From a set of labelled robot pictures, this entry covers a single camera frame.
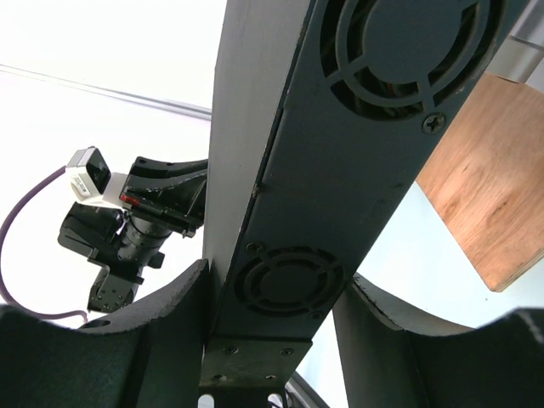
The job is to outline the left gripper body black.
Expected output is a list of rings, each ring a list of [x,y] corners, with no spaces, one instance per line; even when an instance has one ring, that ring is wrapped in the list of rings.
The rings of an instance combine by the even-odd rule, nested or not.
[[[130,214],[192,237],[204,224],[208,160],[166,162],[139,156],[119,198]]]

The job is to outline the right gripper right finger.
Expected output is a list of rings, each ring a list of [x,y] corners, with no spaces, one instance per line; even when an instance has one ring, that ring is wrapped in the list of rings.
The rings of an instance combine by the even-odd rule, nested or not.
[[[543,311],[472,329],[355,275],[333,308],[351,407],[541,407]]]

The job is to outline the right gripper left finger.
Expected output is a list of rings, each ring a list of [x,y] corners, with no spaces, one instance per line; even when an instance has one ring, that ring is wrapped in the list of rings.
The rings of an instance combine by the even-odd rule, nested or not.
[[[195,407],[208,262],[162,289],[67,329],[1,308],[3,407]]]

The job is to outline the blue black network switch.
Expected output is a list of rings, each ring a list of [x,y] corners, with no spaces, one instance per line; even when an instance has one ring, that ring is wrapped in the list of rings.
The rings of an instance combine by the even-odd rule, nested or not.
[[[216,406],[282,391],[524,6],[227,2],[203,250]]]

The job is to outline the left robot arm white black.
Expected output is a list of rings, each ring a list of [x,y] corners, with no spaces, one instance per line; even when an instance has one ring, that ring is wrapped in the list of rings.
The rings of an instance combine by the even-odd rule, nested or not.
[[[193,237],[204,224],[206,160],[138,157],[129,173],[113,173],[96,148],[79,150],[66,174],[76,201],[58,243],[100,267],[88,310],[109,314],[133,302],[145,268],[159,269],[172,234]]]

